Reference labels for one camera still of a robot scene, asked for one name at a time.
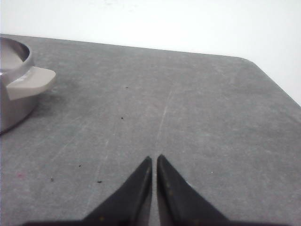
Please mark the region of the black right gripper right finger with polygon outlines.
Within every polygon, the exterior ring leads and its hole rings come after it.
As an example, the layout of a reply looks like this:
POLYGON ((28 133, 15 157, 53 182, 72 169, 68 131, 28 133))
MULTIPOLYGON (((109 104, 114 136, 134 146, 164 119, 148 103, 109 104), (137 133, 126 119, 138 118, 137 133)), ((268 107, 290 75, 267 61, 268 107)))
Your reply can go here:
POLYGON ((175 226, 229 223, 229 219, 193 189, 164 155, 157 159, 157 192, 160 213, 175 226))

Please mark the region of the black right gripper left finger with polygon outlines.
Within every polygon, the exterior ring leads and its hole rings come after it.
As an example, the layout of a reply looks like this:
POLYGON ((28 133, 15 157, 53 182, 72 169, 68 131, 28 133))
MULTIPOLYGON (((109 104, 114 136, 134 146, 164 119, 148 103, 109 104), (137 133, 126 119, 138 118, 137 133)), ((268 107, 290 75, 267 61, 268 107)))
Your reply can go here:
POLYGON ((128 179, 83 222, 92 226, 134 226, 152 183, 152 160, 147 156, 128 179))

